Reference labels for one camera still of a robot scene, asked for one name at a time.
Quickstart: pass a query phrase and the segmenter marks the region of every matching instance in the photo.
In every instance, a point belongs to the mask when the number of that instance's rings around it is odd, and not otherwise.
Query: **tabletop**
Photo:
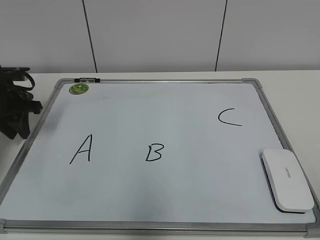
[[[45,105],[57,80],[62,78],[101,78],[101,79],[241,79],[256,78],[269,100],[293,150],[295,151],[317,196],[320,196],[320,161],[317,149],[320,146],[320,70],[296,71],[229,71],[229,72],[144,72],[144,73],[37,73],[32,74],[35,88],[34,99]],[[38,115],[30,114],[31,129]],[[0,135],[0,181],[9,170],[23,140],[16,137],[9,140]],[[150,239],[150,236],[132,235],[76,235],[76,234],[23,234],[9,233],[0,239]],[[152,239],[194,239],[195,236],[165,235],[152,236]],[[197,236],[202,239],[220,239],[221,236]],[[286,239],[287,237],[223,237],[223,239]]]

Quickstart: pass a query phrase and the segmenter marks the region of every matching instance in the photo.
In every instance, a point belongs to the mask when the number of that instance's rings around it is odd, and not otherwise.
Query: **whiteboard eraser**
[[[305,213],[314,199],[296,156],[286,149],[265,149],[262,160],[275,204],[284,212]]]

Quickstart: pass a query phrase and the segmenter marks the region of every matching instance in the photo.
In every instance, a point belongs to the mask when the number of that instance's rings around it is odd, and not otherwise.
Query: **whiteboard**
[[[0,218],[315,222],[312,211],[274,205],[261,154],[282,145],[252,84],[101,82],[81,95],[70,94],[73,84],[63,85]]]

